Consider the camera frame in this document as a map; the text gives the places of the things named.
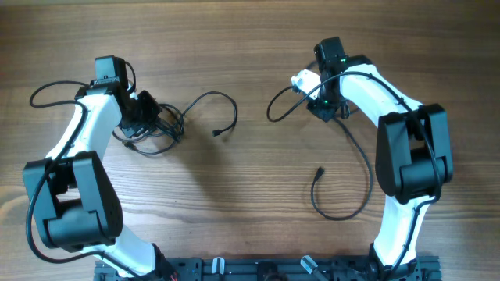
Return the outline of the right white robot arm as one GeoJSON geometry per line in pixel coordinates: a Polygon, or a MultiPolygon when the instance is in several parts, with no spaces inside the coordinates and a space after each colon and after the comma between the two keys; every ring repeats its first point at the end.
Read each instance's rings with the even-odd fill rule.
{"type": "Polygon", "coordinates": [[[347,117],[352,102],[377,128],[375,173],[385,206],[367,259],[377,271],[365,273],[378,280],[406,278],[417,272],[415,247],[425,213],[453,175],[446,112],[404,95],[363,55],[318,63],[319,73],[304,69],[291,78],[308,109],[327,121],[347,117]]]}

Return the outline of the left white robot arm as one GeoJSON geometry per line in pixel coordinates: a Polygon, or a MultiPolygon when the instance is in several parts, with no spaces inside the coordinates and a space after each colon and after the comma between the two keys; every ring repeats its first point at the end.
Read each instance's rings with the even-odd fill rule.
{"type": "Polygon", "coordinates": [[[61,140],[23,169],[29,248],[52,264],[94,256],[121,278],[177,279],[161,250],[124,225],[120,200],[102,164],[115,128],[144,124],[151,98],[146,93],[133,98],[124,87],[82,86],[70,103],[75,113],[61,140]]]}

